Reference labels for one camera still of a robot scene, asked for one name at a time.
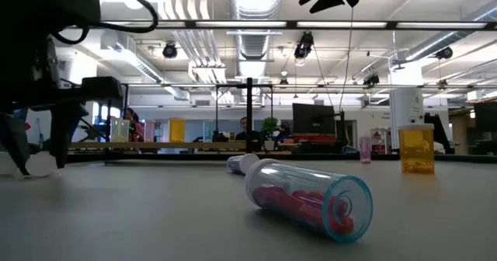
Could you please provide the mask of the person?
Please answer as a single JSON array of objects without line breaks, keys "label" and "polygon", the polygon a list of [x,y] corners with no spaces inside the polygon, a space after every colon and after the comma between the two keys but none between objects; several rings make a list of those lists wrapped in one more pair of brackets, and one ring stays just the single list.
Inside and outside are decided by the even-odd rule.
[{"label": "person", "polygon": [[240,133],[236,134],[235,140],[236,141],[246,141],[248,134],[250,134],[250,138],[252,141],[260,141],[261,140],[260,133],[258,131],[255,131],[255,130],[249,131],[247,120],[248,120],[247,117],[242,117],[240,119],[242,131]]},{"label": "person", "polygon": [[130,142],[144,141],[144,128],[139,121],[138,115],[131,108],[126,108],[124,117],[130,121],[128,139]]}]

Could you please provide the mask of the orange pill bottle white cap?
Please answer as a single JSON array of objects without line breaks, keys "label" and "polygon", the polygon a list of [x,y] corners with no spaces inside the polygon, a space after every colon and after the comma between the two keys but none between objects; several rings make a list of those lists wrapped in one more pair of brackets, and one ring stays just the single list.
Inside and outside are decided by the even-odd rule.
[{"label": "orange pill bottle white cap", "polygon": [[169,142],[183,143],[185,141],[186,120],[183,118],[169,119]]},{"label": "orange pill bottle white cap", "polygon": [[435,173],[433,124],[398,126],[401,170],[406,174]]}]

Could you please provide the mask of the silver ventilation duct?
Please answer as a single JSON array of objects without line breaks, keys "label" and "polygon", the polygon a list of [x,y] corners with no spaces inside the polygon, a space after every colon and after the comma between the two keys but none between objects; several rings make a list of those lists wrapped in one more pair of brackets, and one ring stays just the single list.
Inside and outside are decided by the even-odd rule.
[{"label": "silver ventilation duct", "polygon": [[[281,0],[230,0],[232,18],[261,22],[276,20]],[[270,35],[236,36],[238,73],[246,78],[264,76],[269,58]]]}]

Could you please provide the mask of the black metal shelf frame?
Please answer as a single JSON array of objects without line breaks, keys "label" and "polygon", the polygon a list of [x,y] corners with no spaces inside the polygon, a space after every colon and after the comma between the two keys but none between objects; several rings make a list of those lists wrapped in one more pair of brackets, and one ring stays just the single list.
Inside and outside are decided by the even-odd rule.
[{"label": "black metal shelf frame", "polygon": [[173,87],[177,86],[179,88],[209,88],[215,89],[216,94],[218,94],[219,88],[236,88],[236,89],[247,89],[247,100],[246,103],[246,116],[247,116],[247,139],[245,140],[245,144],[242,144],[241,141],[232,141],[232,142],[211,142],[211,143],[200,143],[200,142],[129,142],[129,141],[111,141],[109,137],[110,133],[110,125],[109,120],[106,125],[106,142],[75,142],[69,144],[70,150],[75,149],[101,149],[105,151],[109,151],[110,149],[161,149],[161,148],[187,148],[187,149],[243,149],[247,153],[252,153],[253,148],[253,140],[252,140],[252,121],[253,121],[253,105],[252,105],[252,89],[255,87],[262,88],[270,88],[270,91],[273,92],[273,86],[271,84],[254,84],[252,78],[248,78],[246,83],[238,83],[238,84],[193,84],[193,83],[162,83],[162,87]]}]

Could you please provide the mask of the red storage bins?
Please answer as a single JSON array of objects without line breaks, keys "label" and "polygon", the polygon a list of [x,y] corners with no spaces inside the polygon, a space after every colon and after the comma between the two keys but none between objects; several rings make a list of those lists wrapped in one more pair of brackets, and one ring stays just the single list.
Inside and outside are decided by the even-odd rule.
[{"label": "red storage bins", "polygon": [[334,134],[309,134],[301,136],[301,142],[334,143],[335,141],[336,141],[336,136]]}]

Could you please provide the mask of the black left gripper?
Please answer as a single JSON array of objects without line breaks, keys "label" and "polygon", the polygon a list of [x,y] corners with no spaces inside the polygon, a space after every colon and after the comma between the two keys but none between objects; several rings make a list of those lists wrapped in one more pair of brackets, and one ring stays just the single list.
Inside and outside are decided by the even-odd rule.
[{"label": "black left gripper", "polygon": [[[88,112],[86,101],[122,100],[120,82],[113,77],[84,78],[81,85],[61,88],[33,82],[21,86],[0,86],[0,112],[25,108],[49,107],[51,112],[50,155],[55,157],[59,169],[65,167],[68,149],[81,118]],[[6,149],[22,175],[29,175],[26,163],[30,158],[30,145],[25,132],[25,120],[0,113],[0,144]]]}]

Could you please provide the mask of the teal pill bottle red pills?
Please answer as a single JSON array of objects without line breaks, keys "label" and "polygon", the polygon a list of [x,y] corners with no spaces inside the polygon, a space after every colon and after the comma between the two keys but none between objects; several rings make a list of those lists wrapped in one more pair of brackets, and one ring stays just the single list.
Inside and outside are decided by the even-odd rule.
[{"label": "teal pill bottle red pills", "polygon": [[245,174],[245,192],[258,207],[275,212],[336,242],[351,243],[370,227],[373,199],[355,177],[275,159],[254,163]]}]

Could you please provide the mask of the grey table mat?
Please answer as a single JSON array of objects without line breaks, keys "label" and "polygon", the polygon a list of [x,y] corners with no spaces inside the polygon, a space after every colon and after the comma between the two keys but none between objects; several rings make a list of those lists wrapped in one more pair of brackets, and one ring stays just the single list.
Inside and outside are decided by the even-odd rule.
[{"label": "grey table mat", "polygon": [[223,162],[69,165],[0,176],[0,261],[497,261],[497,164],[309,162],[357,176],[374,214],[339,244],[259,209]]}]

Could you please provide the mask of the black screen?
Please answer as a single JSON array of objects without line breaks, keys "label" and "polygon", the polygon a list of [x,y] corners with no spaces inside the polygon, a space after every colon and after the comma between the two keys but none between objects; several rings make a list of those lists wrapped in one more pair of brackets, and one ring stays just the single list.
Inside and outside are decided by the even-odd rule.
[{"label": "black screen", "polygon": [[474,104],[475,127],[482,133],[476,140],[477,150],[483,155],[497,156],[497,102]]}]

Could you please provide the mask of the small potted plant white pot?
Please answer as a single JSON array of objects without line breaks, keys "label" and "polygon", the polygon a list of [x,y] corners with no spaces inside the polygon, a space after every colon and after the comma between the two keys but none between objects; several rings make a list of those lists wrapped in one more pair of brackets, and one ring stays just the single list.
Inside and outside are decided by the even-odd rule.
[{"label": "small potted plant white pot", "polygon": [[261,136],[266,151],[273,151],[275,141],[273,140],[273,133],[276,131],[278,119],[275,117],[267,117],[262,121]]}]

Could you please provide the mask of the large black monitor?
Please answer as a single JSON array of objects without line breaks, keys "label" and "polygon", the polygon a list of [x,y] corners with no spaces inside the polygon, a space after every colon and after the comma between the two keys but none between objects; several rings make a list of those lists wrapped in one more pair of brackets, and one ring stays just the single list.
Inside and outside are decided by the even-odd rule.
[{"label": "large black monitor", "polygon": [[292,114],[295,134],[332,135],[336,133],[333,106],[293,103]]}]

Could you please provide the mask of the blue pill bottle red pills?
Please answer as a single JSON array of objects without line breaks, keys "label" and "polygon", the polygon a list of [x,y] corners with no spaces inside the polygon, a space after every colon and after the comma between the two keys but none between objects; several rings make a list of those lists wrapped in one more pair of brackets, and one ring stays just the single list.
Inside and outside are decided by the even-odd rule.
[{"label": "blue pill bottle red pills", "polygon": [[232,173],[245,175],[258,160],[259,157],[255,154],[231,156],[227,160],[227,168]]}]

